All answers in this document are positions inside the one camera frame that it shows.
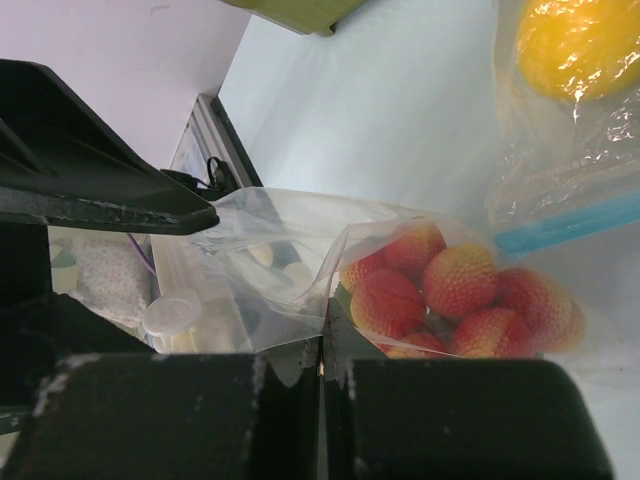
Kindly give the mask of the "polka dot strawberry bag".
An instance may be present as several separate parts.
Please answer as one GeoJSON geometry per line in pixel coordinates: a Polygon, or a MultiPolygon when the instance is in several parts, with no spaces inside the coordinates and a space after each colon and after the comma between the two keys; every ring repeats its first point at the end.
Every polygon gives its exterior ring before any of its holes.
{"type": "Polygon", "coordinates": [[[501,267],[489,242],[441,215],[259,187],[214,207],[216,227],[152,241],[160,295],[143,327],[160,352],[315,338],[331,302],[391,358],[528,358],[585,339],[562,285],[501,267]]]}

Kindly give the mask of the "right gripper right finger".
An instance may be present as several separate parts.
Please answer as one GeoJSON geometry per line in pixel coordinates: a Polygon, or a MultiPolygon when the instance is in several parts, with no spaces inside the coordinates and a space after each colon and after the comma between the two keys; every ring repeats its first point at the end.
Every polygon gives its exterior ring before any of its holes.
{"type": "Polygon", "coordinates": [[[582,395],[544,360],[386,358],[331,301],[323,332],[332,479],[609,479],[582,395]]]}

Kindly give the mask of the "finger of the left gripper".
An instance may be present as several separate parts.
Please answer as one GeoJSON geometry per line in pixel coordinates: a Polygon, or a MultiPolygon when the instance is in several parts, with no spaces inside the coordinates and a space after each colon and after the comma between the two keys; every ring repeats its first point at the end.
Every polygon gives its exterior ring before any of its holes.
{"type": "Polygon", "coordinates": [[[219,223],[215,207],[146,163],[49,67],[1,62],[1,218],[154,235],[219,223]]]}

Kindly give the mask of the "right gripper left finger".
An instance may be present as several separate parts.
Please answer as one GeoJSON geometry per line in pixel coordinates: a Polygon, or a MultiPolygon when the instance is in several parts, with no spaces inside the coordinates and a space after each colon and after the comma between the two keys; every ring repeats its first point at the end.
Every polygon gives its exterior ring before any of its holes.
{"type": "Polygon", "coordinates": [[[313,479],[318,382],[264,354],[85,354],[38,389],[5,479],[313,479]]]}

